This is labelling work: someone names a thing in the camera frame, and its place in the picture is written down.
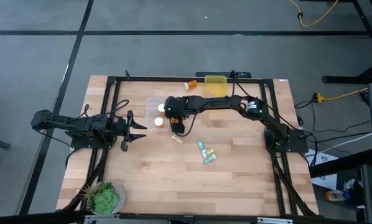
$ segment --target wooden tabletop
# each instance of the wooden tabletop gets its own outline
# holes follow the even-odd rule
[[[107,76],[91,76],[84,105],[89,115],[99,114]],[[258,84],[243,83],[244,89],[260,98]],[[277,104],[282,117],[297,126],[294,103],[287,80],[274,80]],[[231,94],[232,85],[228,84]],[[202,95],[203,84],[186,92],[178,82],[121,82],[119,99],[129,104],[116,114],[125,116],[133,110],[135,122],[145,125],[146,100],[151,96]],[[244,93],[236,86],[236,95]],[[109,97],[108,108],[111,108]],[[186,120],[188,130],[191,118]],[[171,139],[172,132],[151,132],[120,149],[122,139],[109,150],[104,180],[121,184],[126,191],[126,204],[121,212],[195,215],[279,215],[274,174],[266,151],[264,126],[250,121],[233,110],[205,111],[197,115],[191,133],[184,143]],[[204,165],[197,146],[202,141],[215,150],[216,160]],[[314,212],[318,212],[306,161],[297,153],[288,153],[294,188]],[[85,182],[91,149],[71,156],[57,208],[66,206]],[[286,210],[290,213],[287,191],[283,186]]]

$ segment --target yellow container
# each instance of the yellow container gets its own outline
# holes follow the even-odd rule
[[[224,97],[228,94],[228,80],[223,75],[207,75],[204,90],[207,98]]]

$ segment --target gray floor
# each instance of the gray floor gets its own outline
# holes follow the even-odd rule
[[[87,0],[0,0],[0,29],[78,30]],[[305,22],[321,16],[330,2],[300,2]],[[360,4],[372,25],[372,8]],[[301,27],[296,8],[283,0],[143,1],[95,0],[87,30],[363,30],[354,7],[341,3],[323,22]],[[0,139],[12,144],[0,150],[0,216],[18,212],[41,136],[29,123],[37,110],[52,109],[74,36],[0,36]],[[245,36],[86,36],[83,38],[61,114],[81,111],[90,75],[193,76],[197,71],[249,71],[258,78],[286,78],[294,102],[313,92],[336,96],[357,85],[325,85],[322,75],[357,75],[372,66],[372,41],[351,37]],[[343,129],[370,119],[368,107],[355,95],[315,106],[317,129]],[[297,112],[312,128],[311,108]],[[350,131],[371,130],[370,125]],[[55,137],[69,142],[60,130]],[[318,139],[336,136],[317,133]],[[359,152],[371,139],[340,147]],[[336,156],[345,153],[330,151]],[[55,210],[68,148],[52,141],[30,208]],[[319,202],[322,215],[353,217],[352,212]]]

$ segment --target white cap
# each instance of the white cap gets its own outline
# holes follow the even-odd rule
[[[154,124],[156,126],[161,126],[164,123],[164,120],[162,118],[156,118],[154,119]]]
[[[163,103],[161,103],[160,105],[159,105],[159,111],[160,112],[164,112],[165,110],[164,110],[164,104]]]

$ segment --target clear plastic container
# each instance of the clear plastic container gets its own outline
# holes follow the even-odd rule
[[[207,75],[204,78],[205,95],[224,97],[228,94],[228,80],[223,75]]]
[[[159,105],[165,103],[166,96],[151,96],[146,100],[146,112],[144,113],[144,120],[146,122],[147,130],[150,132],[165,132],[169,131],[169,120],[162,115],[159,111]],[[162,118],[164,120],[164,127],[157,128],[154,124],[156,118]]]

